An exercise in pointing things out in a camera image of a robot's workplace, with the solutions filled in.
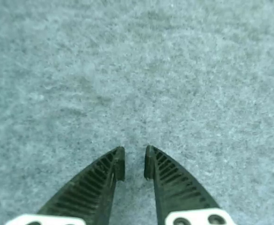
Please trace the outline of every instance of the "gray carpet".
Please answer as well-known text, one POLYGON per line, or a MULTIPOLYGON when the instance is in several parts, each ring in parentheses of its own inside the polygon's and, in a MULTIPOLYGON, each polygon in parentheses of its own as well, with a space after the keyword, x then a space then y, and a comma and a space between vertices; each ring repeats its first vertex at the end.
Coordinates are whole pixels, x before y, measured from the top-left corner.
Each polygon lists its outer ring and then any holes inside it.
POLYGON ((156 225, 147 144, 274 224, 274 0, 0 0, 0 224, 121 145, 110 225, 156 225))

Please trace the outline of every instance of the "textured surface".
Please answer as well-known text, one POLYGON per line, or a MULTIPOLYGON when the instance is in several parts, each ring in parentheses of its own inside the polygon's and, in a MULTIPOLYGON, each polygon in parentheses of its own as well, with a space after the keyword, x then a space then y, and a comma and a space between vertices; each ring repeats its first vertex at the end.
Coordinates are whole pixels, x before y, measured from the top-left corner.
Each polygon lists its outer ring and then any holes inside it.
POLYGON ((156 225, 149 143, 274 224, 274 0, 0 0, 0 224, 122 145, 111 225, 156 225))

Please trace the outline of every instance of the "bolt hole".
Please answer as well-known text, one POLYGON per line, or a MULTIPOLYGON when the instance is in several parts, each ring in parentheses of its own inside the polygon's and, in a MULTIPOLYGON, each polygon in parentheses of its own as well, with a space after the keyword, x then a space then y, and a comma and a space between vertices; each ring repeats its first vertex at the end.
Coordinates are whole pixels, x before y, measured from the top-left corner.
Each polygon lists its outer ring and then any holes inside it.
POLYGON ((173 225, 191 225, 191 223, 185 218, 177 218, 174 220, 173 225))
POLYGON ((37 222, 37 221, 34 221, 34 222, 31 222, 29 224, 26 224, 26 225, 41 225, 41 223, 37 222))
POLYGON ((218 215, 211 215, 208 217, 208 221, 213 225, 223 225, 226 224, 225 219, 218 215))

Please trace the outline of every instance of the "screw hole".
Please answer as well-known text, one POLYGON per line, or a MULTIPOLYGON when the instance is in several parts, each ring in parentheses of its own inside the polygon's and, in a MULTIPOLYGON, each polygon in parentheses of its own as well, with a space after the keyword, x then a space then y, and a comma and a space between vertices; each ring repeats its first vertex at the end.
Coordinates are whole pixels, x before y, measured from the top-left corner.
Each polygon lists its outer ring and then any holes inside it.
POLYGON ((173 225, 191 225, 191 223, 185 218, 177 218, 174 220, 173 225))
POLYGON ((218 215, 211 215, 208 217, 208 221, 210 222, 210 224, 213 225, 223 225, 226 224, 225 220, 218 215))
POLYGON ((26 225, 41 225, 41 223, 37 222, 37 221, 34 221, 34 222, 31 222, 29 224, 26 224, 26 225))

